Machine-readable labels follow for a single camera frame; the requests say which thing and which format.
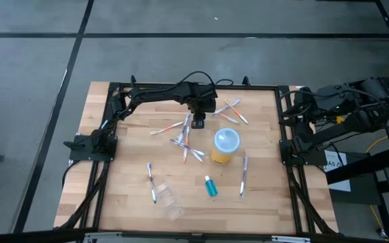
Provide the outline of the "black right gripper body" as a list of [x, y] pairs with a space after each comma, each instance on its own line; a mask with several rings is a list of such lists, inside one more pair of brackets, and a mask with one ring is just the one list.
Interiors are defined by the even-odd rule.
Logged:
[[296, 116], [307, 115], [317, 111], [314, 92], [298, 90], [294, 96], [294, 105], [297, 107]]

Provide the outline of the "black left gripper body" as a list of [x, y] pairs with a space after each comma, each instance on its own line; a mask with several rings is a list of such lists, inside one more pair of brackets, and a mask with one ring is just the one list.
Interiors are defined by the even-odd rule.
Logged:
[[214, 113], [216, 109], [215, 98], [195, 99], [188, 102], [188, 108], [193, 114], [195, 121], [204, 120], [206, 113]]

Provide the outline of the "unwrapped orange white toothbrush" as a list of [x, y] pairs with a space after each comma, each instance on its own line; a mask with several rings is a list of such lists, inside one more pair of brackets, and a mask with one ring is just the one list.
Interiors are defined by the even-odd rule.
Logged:
[[175, 128], [175, 127], [177, 127], [177, 126], [180, 126], [180, 125], [182, 125], [183, 123], [184, 123], [183, 121], [179, 121], [179, 122], [174, 123], [174, 124], [172, 124], [172, 125], [170, 125], [170, 126], [168, 126], [168, 127], [166, 127], [166, 128], [163, 128], [163, 129], [161, 129], [161, 130], [158, 130], [158, 131], [151, 131], [151, 132], [150, 132], [150, 135], [156, 135], [156, 134], [165, 132], [165, 131], [167, 131], [167, 130], [170, 130], [170, 129], [172, 129], [172, 128]]

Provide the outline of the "yellow disinfecting wipes canister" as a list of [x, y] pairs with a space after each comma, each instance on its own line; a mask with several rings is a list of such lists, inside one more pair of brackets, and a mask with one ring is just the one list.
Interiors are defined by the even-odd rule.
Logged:
[[240, 136], [232, 128], [222, 128], [215, 133], [210, 157], [214, 163], [224, 165], [230, 162], [240, 147]]

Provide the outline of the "teal mouthwash bottle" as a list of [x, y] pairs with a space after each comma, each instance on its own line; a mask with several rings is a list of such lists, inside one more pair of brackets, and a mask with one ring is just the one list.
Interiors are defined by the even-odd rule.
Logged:
[[205, 179], [205, 187], [207, 189], [208, 195], [217, 196], [218, 191], [215, 182], [208, 175], [206, 175], [204, 179]]

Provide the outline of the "clear acrylic organizer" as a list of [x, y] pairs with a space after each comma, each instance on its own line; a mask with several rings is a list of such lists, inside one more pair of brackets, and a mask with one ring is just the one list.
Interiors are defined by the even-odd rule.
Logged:
[[165, 182], [155, 184], [156, 203], [165, 211], [165, 215], [172, 221], [184, 214], [179, 197]]

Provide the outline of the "black stand beam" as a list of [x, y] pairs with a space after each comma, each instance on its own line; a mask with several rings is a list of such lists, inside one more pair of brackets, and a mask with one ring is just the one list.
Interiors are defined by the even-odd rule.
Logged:
[[328, 184], [334, 184], [366, 173], [373, 173], [389, 167], [389, 150], [368, 156], [354, 163], [349, 163], [326, 172]]

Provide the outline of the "white paper sign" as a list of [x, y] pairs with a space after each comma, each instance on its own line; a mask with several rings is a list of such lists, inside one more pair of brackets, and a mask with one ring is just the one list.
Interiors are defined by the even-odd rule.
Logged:
[[[344, 153], [337, 153], [336, 151], [324, 151], [326, 156], [326, 165], [323, 166], [325, 172], [332, 171], [344, 165], [347, 165], [346, 155]], [[343, 192], [350, 192], [351, 185], [349, 180], [336, 182], [334, 184], [329, 184], [329, 189], [339, 190]]]

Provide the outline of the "black crossbar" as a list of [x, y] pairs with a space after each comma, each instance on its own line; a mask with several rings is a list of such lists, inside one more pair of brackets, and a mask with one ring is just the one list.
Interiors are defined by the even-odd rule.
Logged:
[[37, 232], [0, 234], [0, 243], [67, 243], [78, 240], [102, 238], [154, 238], [206, 242], [208, 240], [250, 240], [283, 243], [389, 243], [385, 240], [355, 238], [340, 234], [315, 234], [301, 232], [286, 234], [219, 234], [219, 233], [176, 233], [176, 232], [112, 232], [99, 231], [93, 227], [76, 229], [51, 229]]

